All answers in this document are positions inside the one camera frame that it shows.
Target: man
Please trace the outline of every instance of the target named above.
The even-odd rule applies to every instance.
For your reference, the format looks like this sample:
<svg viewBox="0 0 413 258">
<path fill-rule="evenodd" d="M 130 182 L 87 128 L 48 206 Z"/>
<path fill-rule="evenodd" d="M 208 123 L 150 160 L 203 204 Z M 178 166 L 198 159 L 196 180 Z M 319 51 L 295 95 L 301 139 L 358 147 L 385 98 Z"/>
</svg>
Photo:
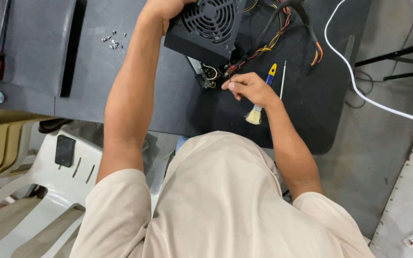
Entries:
<svg viewBox="0 0 413 258">
<path fill-rule="evenodd" d="M 151 219 L 141 147 L 159 47 L 170 18 L 192 1 L 148 0 L 141 11 L 106 103 L 97 185 L 71 257 L 373 257 L 353 218 L 323 196 L 310 151 L 255 73 L 235 75 L 222 89 L 265 109 L 278 170 L 241 136 L 191 138 L 169 165 Z M 276 173 L 294 206 L 282 199 Z"/>
</svg>

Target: white plastic chair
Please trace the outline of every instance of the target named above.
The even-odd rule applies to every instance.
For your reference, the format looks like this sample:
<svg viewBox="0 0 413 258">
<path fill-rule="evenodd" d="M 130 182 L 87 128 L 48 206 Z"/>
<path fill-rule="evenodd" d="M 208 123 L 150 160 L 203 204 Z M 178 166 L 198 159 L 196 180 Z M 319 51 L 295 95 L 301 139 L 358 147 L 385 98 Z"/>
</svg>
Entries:
<svg viewBox="0 0 413 258">
<path fill-rule="evenodd" d="M 80 204 L 85 207 L 85 197 L 95 185 L 103 149 L 75 135 L 73 131 L 85 122 L 65 126 L 60 131 L 46 136 L 31 169 L 20 178 L 0 190 L 0 202 L 16 190 L 30 184 L 48 189 L 41 202 L 12 230 L 0 240 L 0 258 L 10 258 L 21 245 L 35 237 L 67 209 Z M 55 149 L 58 135 L 76 140 L 72 167 L 55 164 Z M 52 258 L 80 226 L 83 215 L 61 235 L 44 254 Z"/>
</svg>

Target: man's right hand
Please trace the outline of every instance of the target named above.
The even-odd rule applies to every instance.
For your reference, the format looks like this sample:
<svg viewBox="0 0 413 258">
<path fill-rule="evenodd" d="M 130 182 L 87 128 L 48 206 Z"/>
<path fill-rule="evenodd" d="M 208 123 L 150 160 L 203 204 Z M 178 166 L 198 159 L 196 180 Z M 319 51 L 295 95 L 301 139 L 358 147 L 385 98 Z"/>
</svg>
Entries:
<svg viewBox="0 0 413 258">
<path fill-rule="evenodd" d="M 266 108 L 272 103 L 280 103 L 280 97 L 256 73 L 235 74 L 221 88 L 229 89 L 237 100 L 248 98 L 258 107 Z"/>
</svg>

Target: black phone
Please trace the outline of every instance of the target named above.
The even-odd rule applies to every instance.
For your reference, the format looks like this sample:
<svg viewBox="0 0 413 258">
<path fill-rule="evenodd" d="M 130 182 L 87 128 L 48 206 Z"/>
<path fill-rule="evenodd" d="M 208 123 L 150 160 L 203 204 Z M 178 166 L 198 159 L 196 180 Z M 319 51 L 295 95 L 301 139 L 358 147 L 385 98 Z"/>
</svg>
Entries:
<svg viewBox="0 0 413 258">
<path fill-rule="evenodd" d="M 57 137 L 57 148 L 55 150 L 55 163 L 64 167 L 71 167 L 74 161 L 75 145 L 75 139 L 59 135 Z"/>
</svg>

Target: man's left hand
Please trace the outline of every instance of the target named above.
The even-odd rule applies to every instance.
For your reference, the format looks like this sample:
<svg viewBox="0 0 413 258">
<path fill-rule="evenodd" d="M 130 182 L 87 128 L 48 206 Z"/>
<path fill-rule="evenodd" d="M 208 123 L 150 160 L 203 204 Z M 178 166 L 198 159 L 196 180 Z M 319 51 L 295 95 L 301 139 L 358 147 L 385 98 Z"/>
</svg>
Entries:
<svg viewBox="0 0 413 258">
<path fill-rule="evenodd" d="M 185 4 L 197 0 L 148 0 L 140 16 L 156 16 L 163 23 L 163 34 L 167 33 L 170 19 L 178 15 Z"/>
</svg>

